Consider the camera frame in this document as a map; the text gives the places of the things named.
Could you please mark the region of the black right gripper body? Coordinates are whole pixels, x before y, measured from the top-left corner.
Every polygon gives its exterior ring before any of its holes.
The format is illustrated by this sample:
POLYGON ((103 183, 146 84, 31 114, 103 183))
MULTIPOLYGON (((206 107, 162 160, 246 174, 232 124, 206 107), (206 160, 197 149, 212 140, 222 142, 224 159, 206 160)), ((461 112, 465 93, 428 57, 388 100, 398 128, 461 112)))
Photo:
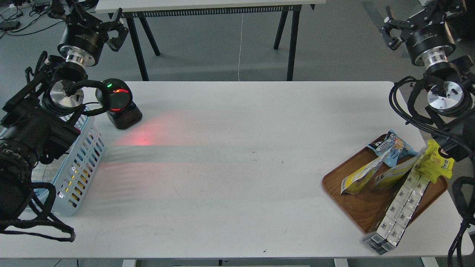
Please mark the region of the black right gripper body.
POLYGON ((414 66, 432 67, 448 62, 447 57, 456 49, 446 23, 447 17, 465 12, 464 0, 433 0, 408 19, 397 20, 391 7, 387 6, 387 17, 380 27, 380 35, 391 50, 405 44, 414 66))

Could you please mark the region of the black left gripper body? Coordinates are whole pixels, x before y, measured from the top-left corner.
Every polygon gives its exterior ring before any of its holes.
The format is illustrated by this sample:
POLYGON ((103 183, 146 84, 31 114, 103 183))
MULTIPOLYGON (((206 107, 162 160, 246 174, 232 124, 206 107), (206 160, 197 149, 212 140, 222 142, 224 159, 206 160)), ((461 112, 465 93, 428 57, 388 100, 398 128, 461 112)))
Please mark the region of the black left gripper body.
POLYGON ((66 14, 60 0, 53 0, 48 8, 48 16, 62 20, 66 24, 58 52, 66 62, 72 62, 81 67, 98 64, 104 45, 114 52, 122 47, 129 30, 120 21, 122 9, 119 7, 111 21, 103 22, 84 10, 82 4, 68 0, 69 14, 66 14))

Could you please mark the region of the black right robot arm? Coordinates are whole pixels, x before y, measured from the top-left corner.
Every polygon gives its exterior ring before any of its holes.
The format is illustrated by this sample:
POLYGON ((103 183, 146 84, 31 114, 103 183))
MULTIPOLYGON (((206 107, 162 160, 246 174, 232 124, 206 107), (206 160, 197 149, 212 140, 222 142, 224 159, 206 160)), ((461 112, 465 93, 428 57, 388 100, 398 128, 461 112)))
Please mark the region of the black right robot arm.
POLYGON ((391 50, 405 44, 411 63, 425 67, 421 79, 407 76, 390 90, 390 106, 408 124, 429 133, 443 152, 474 163, 473 59, 449 60, 456 42, 446 22, 467 11, 464 0, 433 0, 405 20, 386 7, 379 32, 391 50))

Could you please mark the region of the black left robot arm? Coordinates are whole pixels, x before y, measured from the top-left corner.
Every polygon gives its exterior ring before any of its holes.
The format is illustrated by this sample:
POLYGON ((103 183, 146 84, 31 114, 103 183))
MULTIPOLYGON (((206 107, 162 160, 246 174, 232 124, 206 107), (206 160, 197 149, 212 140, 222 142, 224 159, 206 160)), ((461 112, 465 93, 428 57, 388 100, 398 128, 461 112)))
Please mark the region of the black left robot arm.
POLYGON ((97 65, 107 44, 118 51, 129 30, 120 21, 118 8, 112 20, 104 22, 84 10, 81 2, 69 0, 69 14, 53 0, 48 16, 66 24, 58 45, 59 56, 44 51, 35 70, 27 68, 27 84, 3 107, 1 120, 1 233, 19 235, 36 226, 53 227, 69 235, 56 238, 73 242, 72 227, 52 213, 56 188, 33 181, 38 163, 50 164, 66 154, 81 130, 81 116, 102 113, 117 116, 135 104, 129 87, 120 79, 88 79, 85 68, 97 65))

